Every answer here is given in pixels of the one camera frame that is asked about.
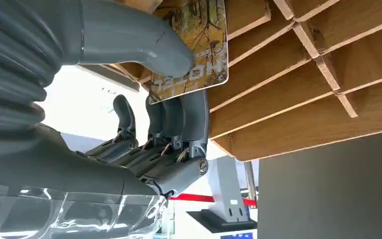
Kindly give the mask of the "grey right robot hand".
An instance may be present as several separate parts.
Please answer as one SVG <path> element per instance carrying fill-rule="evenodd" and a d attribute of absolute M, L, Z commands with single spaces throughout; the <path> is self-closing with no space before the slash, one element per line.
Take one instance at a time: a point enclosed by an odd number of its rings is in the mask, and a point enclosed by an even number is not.
<path fill-rule="evenodd" d="M 0 0 L 0 193 L 155 194 L 127 169 L 70 151 L 41 125 L 38 102 L 62 66 L 124 62 L 178 78 L 193 54 L 166 22 L 112 0 Z"/>

